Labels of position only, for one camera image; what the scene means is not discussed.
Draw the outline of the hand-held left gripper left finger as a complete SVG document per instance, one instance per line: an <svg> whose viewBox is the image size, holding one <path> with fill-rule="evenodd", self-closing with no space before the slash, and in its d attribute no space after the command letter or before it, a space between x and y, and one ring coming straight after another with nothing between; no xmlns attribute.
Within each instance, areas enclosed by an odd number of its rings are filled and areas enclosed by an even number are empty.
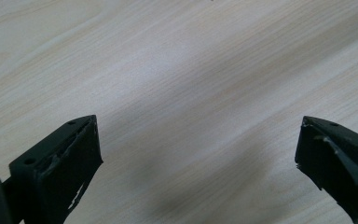
<svg viewBox="0 0 358 224"><path fill-rule="evenodd" d="M102 163L97 118L64 123L9 164L14 218L63 224Z"/></svg>

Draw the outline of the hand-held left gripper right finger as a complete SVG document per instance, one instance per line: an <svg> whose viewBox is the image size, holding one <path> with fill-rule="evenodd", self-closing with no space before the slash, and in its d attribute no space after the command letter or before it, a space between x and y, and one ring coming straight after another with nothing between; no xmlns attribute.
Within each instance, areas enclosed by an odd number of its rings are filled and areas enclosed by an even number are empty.
<svg viewBox="0 0 358 224"><path fill-rule="evenodd" d="M358 224L358 133L329 120L306 116L295 162Z"/></svg>

